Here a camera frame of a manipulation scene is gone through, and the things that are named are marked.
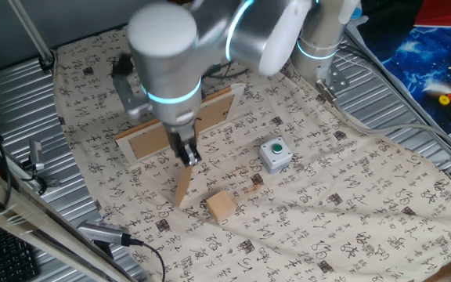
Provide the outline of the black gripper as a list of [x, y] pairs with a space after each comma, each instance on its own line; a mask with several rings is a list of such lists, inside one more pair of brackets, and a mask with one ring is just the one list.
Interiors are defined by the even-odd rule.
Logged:
[[184, 165], [195, 165], [201, 161], [195, 124], [193, 119], [184, 125], [165, 125], [170, 146]]

